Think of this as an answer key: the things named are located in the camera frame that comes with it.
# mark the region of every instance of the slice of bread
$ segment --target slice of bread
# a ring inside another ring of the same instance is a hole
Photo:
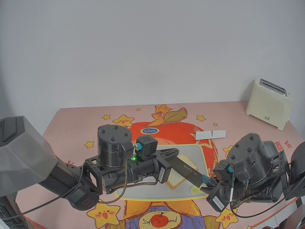
[[[186,156],[186,155],[179,155],[177,157],[180,158],[183,162],[187,163],[193,169],[198,170],[198,167],[193,163],[193,161],[188,156]],[[182,175],[180,175],[174,169],[171,169],[170,176],[169,176],[169,178],[168,178],[166,183],[167,183],[167,185],[169,185],[169,187],[171,189],[174,190],[176,187],[178,187],[184,181],[186,181],[186,179]]]

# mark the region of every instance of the pink table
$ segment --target pink table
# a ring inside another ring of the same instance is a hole
[[[153,135],[159,144],[197,145],[202,148],[210,174],[218,160],[226,158],[230,146],[250,132],[259,134],[263,141],[275,142],[279,150],[284,149],[290,160],[294,149],[303,142],[292,124],[288,122],[284,130],[279,131],[274,126],[247,116],[246,106],[246,102],[229,102],[60,109],[46,129],[44,138],[60,159],[76,166],[80,166],[85,158],[97,154],[97,128],[114,123],[129,128],[133,134],[132,140],[142,135],[141,130],[154,128],[158,130]],[[194,133],[198,130],[226,130],[226,137],[196,141]],[[26,211],[54,197],[48,190],[34,185],[18,193],[17,203],[21,211]],[[114,198],[114,194],[100,197],[103,201]],[[292,202],[284,201],[262,216],[241,219],[227,210],[221,214],[214,211],[204,198],[182,201],[119,200],[112,205],[97,205],[89,212],[77,211],[66,200],[60,199],[27,216],[36,222],[36,228],[48,229],[250,229]],[[238,213],[252,215],[268,207],[270,204],[244,204]],[[156,227],[154,215],[162,215],[161,212],[170,222],[165,221]]]

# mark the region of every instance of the yellow star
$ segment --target yellow star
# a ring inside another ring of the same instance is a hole
[[[237,223],[238,219],[232,213],[232,211],[225,208],[224,211],[221,212],[220,215],[215,219],[215,221],[222,223],[223,229],[226,229],[231,223]]]
[[[120,209],[120,206],[96,204],[93,209],[87,212],[87,216],[95,219],[96,228],[102,228],[107,223],[118,225],[119,220],[116,215]]]
[[[206,118],[204,118],[203,115],[197,115],[197,119],[196,120],[200,120],[201,122],[206,120]]]
[[[108,120],[108,119],[110,119],[110,115],[104,115],[103,117],[102,117],[102,119],[104,119],[104,120]]]
[[[86,146],[87,148],[90,148],[90,147],[94,147],[93,144],[94,144],[94,142],[87,141],[87,143],[84,146]]]
[[[222,149],[222,150],[225,151],[225,153],[226,153],[226,158],[227,158],[228,153],[230,152],[230,150],[231,150],[232,147],[233,147],[233,145],[230,145],[229,147],[223,148],[223,149]]]
[[[120,126],[132,126],[132,121],[134,120],[134,118],[129,118],[126,115],[122,114],[120,118],[116,119],[113,121],[113,123],[116,123],[117,125]]]
[[[155,109],[156,109],[156,113],[162,112],[163,114],[173,110],[173,109],[167,107],[166,104],[163,104],[161,106],[155,106]]]

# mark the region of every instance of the white toaster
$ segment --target white toaster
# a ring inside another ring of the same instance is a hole
[[[283,130],[295,99],[285,88],[264,79],[256,79],[246,109],[252,115]]]

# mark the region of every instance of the cartoon apple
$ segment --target cartoon apple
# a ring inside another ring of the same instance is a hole
[[[132,133],[132,142],[135,143],[137,137],[150,134],[158,140],[159,145],[174,144],[198,144],[202,147],[209,174],[218,163],[218,152],[212,139],[195,140],[195,132],[203,131],[201,128],[184,122],[168,123],[165,125],[149,126],[149,122],[138,122],[132,124],[129,130]]]
[[[165,227],[168,224],[168,218],[163,215],[164,213],[161,212],[160,215],[154,215],[151,218],[151,224],[153,227],[161,228]]]

